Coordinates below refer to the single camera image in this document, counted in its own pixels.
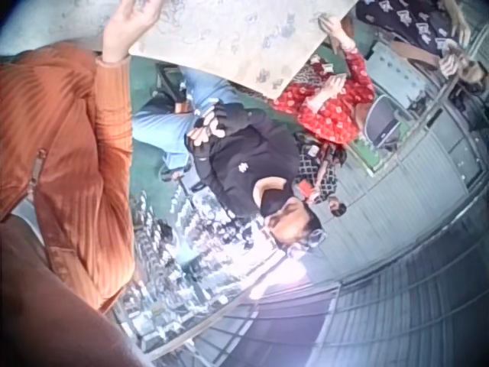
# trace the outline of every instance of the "chair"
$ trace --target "chair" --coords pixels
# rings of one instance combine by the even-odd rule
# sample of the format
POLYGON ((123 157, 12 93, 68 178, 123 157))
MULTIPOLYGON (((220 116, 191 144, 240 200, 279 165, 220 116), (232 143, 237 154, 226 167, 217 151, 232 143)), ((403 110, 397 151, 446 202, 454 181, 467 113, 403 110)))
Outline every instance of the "chair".
POLYGON ((376 149, 395 150, 400 140, 400 119, 389 97, 380 96, 365 119, 364 136, 376 149))

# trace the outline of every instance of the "glasses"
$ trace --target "glasses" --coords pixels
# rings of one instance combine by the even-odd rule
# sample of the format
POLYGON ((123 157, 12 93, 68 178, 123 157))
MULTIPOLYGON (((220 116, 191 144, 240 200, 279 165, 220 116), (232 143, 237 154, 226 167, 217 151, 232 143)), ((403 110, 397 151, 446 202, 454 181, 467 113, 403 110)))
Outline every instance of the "glasses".
POLYGON ((326 237, 326 232, 323 229, 315 229, 305 239, 300 241, 300 244, 306 248, 316 248, 326 237))
POLYGON ((290 246, 285 246, 277 240, 275 242, 277 243, 279 250, 284 251, 289 258, 299 259, 309 250, 318 247, 318 245, 327 237, 328 236, 323 229, 315 229, 307 237, 290 246))

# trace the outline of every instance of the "zipper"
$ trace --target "zipper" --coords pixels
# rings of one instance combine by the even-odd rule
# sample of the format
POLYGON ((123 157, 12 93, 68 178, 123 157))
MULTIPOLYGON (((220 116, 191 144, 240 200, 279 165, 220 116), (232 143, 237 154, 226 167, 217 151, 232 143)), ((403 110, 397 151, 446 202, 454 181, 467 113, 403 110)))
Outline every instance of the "zipper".
POLYGON ((34 198, 34 189, 39 183, 40 173, 43 170, 44 161, 46 160, 47 152, 45 149, 37 151, 36 158, 34 159, 34 165, 32 166, 31 179, 28 184, 28 196, 30 200, 34 198))

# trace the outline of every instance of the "shoe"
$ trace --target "shoe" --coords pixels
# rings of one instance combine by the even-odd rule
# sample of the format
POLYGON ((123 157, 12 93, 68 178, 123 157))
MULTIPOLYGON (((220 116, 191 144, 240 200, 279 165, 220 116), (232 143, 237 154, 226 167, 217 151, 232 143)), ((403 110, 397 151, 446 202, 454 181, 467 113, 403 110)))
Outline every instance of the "shoe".
POLYGON ((165 164, 163 164, 158 171, 158 177, 163 182, 170 182, 172 180, 176 180, 178 177, 182 177, 192 168, 192 160, 189 159, 188 163, 185 167, 174 168, 173 170, 169 170, 165 164))

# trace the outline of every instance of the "leg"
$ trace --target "leg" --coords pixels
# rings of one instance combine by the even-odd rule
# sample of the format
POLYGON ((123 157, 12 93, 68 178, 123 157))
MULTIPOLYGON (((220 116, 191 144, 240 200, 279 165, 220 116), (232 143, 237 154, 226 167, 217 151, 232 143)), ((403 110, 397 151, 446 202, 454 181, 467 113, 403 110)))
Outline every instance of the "leg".
POLYGON ((165 105, 157 104, 156 98, 133 116, 133 137, 164 150, 169 169, 184 167, 189 160, 185 134, 192 128, 195 117, 191 113, 169 113, 165 105))
POLYGON ((205 109, 212 99, 220 99, 224 103, 240 102, 235 88, 220 76, 189 67, 180 67, 180 70, 186 80, 187 98, 192 100, 196 111, 205 109))

